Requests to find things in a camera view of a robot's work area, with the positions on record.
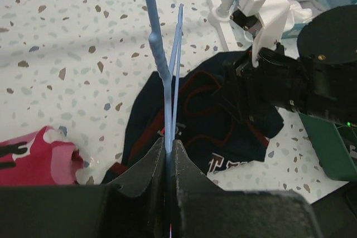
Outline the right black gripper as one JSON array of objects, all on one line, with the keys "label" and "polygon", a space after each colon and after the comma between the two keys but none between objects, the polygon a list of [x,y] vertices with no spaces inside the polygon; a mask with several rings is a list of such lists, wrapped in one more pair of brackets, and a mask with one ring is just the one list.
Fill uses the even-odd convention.
[{"label": "right black gripper", "polygon": [[257,67],[251,48],[223,55],[224,81],[213,96],[237,122],[262,120],[274,107],[307,112],[307,77],[298,60],[268,48],[259,51]]}]

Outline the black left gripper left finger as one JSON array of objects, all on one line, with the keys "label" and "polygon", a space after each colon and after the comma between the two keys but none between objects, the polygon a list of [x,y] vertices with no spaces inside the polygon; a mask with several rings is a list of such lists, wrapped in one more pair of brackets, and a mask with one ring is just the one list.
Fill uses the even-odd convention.
[{"label": "black left gripper left finger", "polygon": [[1,188],[1,236],[166,237],[164,145],[107,184]]}]

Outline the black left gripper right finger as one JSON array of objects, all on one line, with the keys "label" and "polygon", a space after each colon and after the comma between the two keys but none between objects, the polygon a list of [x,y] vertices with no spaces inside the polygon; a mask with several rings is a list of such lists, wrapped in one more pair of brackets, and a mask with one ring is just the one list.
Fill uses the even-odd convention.
[{"label": "black left gripper right finger", "polygon": [[172,149],[173,237],[322,237],[312,207],[296,192],[225,191]]}]

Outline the navy tank top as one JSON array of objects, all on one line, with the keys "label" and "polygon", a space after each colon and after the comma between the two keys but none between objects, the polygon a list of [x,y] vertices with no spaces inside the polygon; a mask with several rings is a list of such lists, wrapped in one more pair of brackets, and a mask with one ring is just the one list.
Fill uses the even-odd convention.
[{"label": "navy tank top", "polygon": [[[216,92],[224,81],[223,63],[242,56],[241,51],[220,52],[186,76],[179,85],[176,138],[189,158],[203,172],[223,171],[251,161],[263,162],[269,140],[283,128],[283,118],[270,107],[262,119],[238,123],[219,104]],[[151,73],[136,97],[126,127],[122,161],[113,164],[103,182],[109,183],[146,155],[164,136],[162,80]]]}]

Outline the blue wire hanger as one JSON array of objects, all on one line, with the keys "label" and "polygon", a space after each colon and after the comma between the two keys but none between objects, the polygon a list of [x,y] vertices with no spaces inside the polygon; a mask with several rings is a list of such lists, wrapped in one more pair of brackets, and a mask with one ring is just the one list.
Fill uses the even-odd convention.
[{"label": "blue wire hanger", "polygon": [[161,78],[163,84],[165,151],[166,155],[170,156],[173,141],[176,135],[184,5],[180,4],[178,7],[177,23],[171,56],[170,60],[167,61],[163,47],[163,38],[161,35],[161,26],[156,0],[145,1],[151,25],[151,33],[149,34],[148,42],[159,77]]}]

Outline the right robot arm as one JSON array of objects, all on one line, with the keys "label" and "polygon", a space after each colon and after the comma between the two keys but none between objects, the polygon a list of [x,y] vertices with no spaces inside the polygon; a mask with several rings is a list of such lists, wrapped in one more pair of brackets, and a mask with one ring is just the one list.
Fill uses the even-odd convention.
[{"label": "right robot arm", "polygon": [[214,93],[238,122],[276,106],[356,127],[356,5],[339,6],[309,22],[297,38],[298,58],[283,46],[227,56],[224,82]]}]

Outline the white clothes rack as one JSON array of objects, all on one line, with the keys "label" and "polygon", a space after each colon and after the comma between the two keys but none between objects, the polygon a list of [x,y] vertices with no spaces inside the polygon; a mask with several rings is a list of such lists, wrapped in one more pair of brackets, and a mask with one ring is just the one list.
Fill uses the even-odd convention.
[{"label": "white clothes rack", "polygon": [[237,50],[237,41],[230,25],[230,8],[234,0],[207,0],[207,2],[210,10],[208,21],[216,29],[223,50]]}]

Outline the green compartment tray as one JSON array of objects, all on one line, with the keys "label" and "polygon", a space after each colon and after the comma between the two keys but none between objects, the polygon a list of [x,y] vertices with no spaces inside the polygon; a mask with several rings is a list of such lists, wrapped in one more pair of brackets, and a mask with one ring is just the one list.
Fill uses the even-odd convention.
[{"label": "green compartment tray", "polygon": [[322,168],[335,181],[356,181],[356,128],[300,114]]}]

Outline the pink camouflage folded garment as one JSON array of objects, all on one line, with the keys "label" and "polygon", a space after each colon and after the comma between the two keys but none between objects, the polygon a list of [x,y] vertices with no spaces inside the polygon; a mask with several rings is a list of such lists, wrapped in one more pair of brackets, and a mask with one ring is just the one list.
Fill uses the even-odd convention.
[{"label": "pink camouflage folded garment", "polygon": [[83,168],[77,146],[60,129],[45,126],[1,142],[1,186],[76,184]]}]

